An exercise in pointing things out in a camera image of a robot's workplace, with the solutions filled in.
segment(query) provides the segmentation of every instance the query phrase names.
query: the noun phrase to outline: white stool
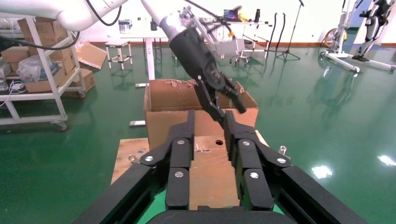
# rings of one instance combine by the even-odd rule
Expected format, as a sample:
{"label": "white stool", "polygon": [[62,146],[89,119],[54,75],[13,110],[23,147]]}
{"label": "white stool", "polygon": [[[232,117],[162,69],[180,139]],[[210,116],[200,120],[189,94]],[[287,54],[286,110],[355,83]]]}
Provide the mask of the white stool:
{"label": "white stool", "polygon": [[[130,41],[118,39],[118,40],[109,41],[105,45],[106,45],[106,51],[107,51],[107,60],[109,61],[110,68],[111,68],[112,62],[117,62],[117,63],[121,64],[121,68],[124,70],[124,62],[128,59],[131,60],[131,64],[132,64],[132,52],[131,52]],[[121,48],[124,47],[125,45],[128,45],[129,55],[122,55]],[[109,48],[117,48],[118,55],[110,58]]]}

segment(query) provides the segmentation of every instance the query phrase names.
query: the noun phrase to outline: shelf caster wheel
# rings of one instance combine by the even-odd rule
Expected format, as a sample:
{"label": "shelf caster wheel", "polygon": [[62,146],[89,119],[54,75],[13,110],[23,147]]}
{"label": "shelf caster wheel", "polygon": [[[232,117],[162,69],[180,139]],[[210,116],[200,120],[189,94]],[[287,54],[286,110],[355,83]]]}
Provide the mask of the shelf caster wheel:
{"label": "shelf caster wheel", "polygon": [[56,123],[56,125],[58,126],[58,130],[59,130],[60,132],[64,132],[64,131],[66,131],[66,129],[67,129],[67,124],[66,124],[66,122],[59,122],[59,123]]}
{"label": "shelf caster wheel", "polygon": [[78,95],[80,96],[80,98],[85,98],[86,93],[85,93],[85,91],[79,91]]}

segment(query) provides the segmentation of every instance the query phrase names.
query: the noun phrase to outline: computer monitor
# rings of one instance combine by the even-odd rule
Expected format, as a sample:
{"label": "computer monitor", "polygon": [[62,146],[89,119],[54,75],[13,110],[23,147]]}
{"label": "computer monitor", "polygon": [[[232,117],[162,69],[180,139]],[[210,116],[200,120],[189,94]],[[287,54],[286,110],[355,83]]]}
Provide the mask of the computer monitor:
{"label": "computer monitor", "polygon": [[238,10],[237,9],[224,9],[224,19],[226,21],[240,21],[238,19]]}

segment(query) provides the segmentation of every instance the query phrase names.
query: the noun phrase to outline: microphone stand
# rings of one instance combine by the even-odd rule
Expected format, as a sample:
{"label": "microphone stand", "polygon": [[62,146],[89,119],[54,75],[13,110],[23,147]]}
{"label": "microphone stand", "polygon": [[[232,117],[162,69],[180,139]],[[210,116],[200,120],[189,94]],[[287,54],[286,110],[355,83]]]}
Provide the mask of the microphone stand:
{"label": "microphone stand", "polygon": [[293,57],[295,57],[295,59],[289,59],[289,60],[287,60],[287,61],[298,61],[298,60],[301,59],[301,58],[298,57],[297,55],[294,55],[294,54],[290,53],[291,40],[293,39],[294,30],[296,29],[297,20],[298,20],[298,16],[300,15],[301,6],[304,7],[304,3],[303,3],[301,0],[299,0],[299,1],[300,1],[300,7],[298,8],[298,13],[297,13],[296,21],[294,22],[294,28],[293,28],[293,32],[291,33],[291,38],[290,38],[290,41],[289,41],[289,46],[287,47],[287,50],[286,50],[286,51],[284,51],[284,52],[282,52],[280,55],[276,56],[278,59],[281,59],[280,57],[282,56],[282,57],[283,57],[283,60],[287,60],[287,56],[288,56],[288,55],[292,55]]}

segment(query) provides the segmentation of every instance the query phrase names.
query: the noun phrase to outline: yellow object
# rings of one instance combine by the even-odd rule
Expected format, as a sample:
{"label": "yellow object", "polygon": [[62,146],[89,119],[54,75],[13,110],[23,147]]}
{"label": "yellow object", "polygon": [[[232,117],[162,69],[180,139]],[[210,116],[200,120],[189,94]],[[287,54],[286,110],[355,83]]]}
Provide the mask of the yellow object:
{"label": "yellow object", "polygon": [[242,22],[249,22],[249,19],[243,13],[238,14],[238,19]]}

